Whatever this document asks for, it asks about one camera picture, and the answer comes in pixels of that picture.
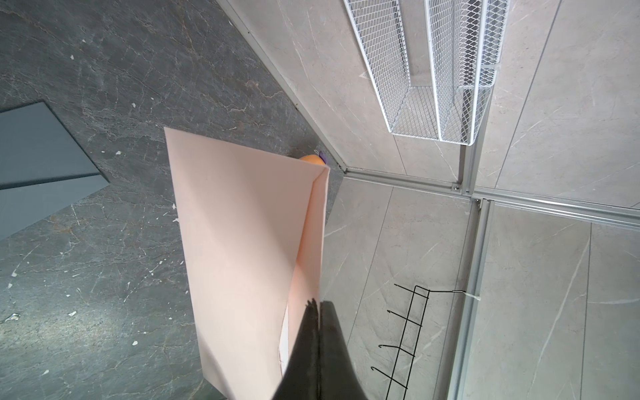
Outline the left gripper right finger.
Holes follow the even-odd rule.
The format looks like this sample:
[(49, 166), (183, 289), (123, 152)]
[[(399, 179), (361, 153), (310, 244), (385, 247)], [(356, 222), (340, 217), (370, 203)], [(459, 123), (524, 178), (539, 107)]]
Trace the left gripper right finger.
[(334, 304), (321, 302), (319, 316), (319, 398), (366, 399), (353, 369)]

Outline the pink envelope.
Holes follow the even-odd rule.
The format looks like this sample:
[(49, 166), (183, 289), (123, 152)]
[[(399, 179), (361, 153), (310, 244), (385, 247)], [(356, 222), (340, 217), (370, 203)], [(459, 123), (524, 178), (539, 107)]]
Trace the pink envelope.
[(165, 131), (203, 376), (270, 399), (318, 298), (330, 170)]

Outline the grey envelope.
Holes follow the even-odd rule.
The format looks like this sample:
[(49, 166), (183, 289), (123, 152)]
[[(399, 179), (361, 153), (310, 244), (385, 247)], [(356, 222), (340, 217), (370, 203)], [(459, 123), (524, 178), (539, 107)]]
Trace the grey envelope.
[(100, 174), (1, 190), (1, 240), (69, 207), (108, 181)]
[(1, 113), (1, 188), (98, 175), (99, 170), (44, 102)]

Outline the grey envelope upper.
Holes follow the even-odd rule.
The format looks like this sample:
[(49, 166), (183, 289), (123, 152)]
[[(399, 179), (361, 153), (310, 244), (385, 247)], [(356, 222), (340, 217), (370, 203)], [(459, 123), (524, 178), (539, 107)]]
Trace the grey envelope upper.
[(98, 175), (99, 170), (44, 102), (1, 113), (1, 188)]

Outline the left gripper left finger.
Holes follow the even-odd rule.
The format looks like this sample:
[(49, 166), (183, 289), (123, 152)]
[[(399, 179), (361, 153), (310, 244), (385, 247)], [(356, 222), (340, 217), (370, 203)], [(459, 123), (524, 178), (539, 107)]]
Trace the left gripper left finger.
[(319, 399), (320, 331), (318, 305), (307, 303), (288, 366), (273, 400)]

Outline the grey envelope lower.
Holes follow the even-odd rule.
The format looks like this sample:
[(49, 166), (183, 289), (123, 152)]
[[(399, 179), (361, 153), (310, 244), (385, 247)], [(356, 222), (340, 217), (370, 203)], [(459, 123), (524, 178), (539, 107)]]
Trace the grey envelope lower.
[(108, 181), (100, 174), (1, 190), (1, 240), (69, 207)]

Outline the orange shark plush toy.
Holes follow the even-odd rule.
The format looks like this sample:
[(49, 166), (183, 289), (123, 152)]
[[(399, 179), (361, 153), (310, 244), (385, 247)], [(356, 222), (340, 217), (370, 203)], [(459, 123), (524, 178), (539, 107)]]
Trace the orange shark plush toy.
[(313, 154), (305, 155), (301, 157), (300, 160), (320, 166), (325, 166), (327, 164), (327, 160), (323, 151), (317, 151)]

